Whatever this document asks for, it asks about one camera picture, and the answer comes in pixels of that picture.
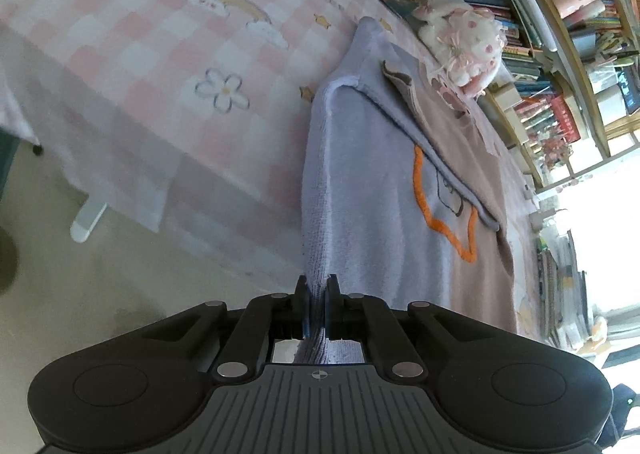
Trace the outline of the purple and mauve sweater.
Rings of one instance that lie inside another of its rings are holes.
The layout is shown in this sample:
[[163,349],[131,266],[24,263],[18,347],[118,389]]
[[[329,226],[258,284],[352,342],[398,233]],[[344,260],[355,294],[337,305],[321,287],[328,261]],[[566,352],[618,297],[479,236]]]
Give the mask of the purple and mauve sweater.
[[314,97],[302,183],[309,335],[299,362],[356,359],[329,341],[329,278],[393,309],[427,301],[515,330],[500,162],[472,108],[363,18]]

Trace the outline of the pink checked cartoon tablecloth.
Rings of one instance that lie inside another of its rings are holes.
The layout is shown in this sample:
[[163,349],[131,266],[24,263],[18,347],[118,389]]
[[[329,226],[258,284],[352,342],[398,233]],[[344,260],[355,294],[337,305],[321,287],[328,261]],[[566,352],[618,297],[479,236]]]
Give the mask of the pink checked cartoon tablecloth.
[[114,211],[286,289],[311,102],[365,16],[438,72],[378,0],[1,0],[1,125]]

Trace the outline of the wooden bookshelf with books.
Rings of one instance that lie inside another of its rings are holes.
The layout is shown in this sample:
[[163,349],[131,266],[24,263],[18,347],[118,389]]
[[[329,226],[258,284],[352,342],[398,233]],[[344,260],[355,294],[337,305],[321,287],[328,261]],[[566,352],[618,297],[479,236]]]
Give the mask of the wooden bookshelf with books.
[[538,192],[559,192],[638,150],[634,0],[502,1],[492,10],[509,33],[506,71],[487,103]]

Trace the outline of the white pink plush bunny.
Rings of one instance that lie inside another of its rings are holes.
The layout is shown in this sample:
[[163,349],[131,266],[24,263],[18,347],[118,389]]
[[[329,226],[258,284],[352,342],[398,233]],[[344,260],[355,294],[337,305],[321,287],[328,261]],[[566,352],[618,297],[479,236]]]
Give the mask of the white pink plush bunny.
[[495,15],[463,0],[428,0],[411,15],[422,22],[418,37],[449,80],[466,96],[482,96],[506,47],[506,31]]

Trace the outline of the stack of books and magazines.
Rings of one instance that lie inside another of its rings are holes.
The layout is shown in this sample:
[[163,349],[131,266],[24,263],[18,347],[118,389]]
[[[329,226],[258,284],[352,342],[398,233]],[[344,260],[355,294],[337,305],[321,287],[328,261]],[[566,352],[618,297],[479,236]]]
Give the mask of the stack of books and magazines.
[[608,322],[594,313],[570,231],[560,235],[554,226],[542,228],[538,271],[542,340],[594,364],[603,363],[610,348]]

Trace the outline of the white table leg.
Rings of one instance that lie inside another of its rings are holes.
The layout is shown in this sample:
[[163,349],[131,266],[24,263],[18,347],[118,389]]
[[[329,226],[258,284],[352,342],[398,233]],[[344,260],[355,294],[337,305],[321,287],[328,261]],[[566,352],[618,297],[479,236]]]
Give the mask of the white table leg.
[[78,244],[85,243],[106,210],[107,204],[99,196],[89,195],[70,226],[72,240]]

